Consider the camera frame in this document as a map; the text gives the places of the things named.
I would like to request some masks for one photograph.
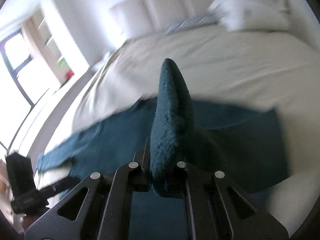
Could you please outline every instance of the bed sheet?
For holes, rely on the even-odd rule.
[[[320,194],[319,53],[287,33],[228,33],[221,26],[131,40],[88,84],[72,132],[156,95],[165,58],[177,63],[192,98],[277,108],[292,176],[270,189],[266,208],[292,235]],[[69,165],[40,174],[40,184],[65,176]]]

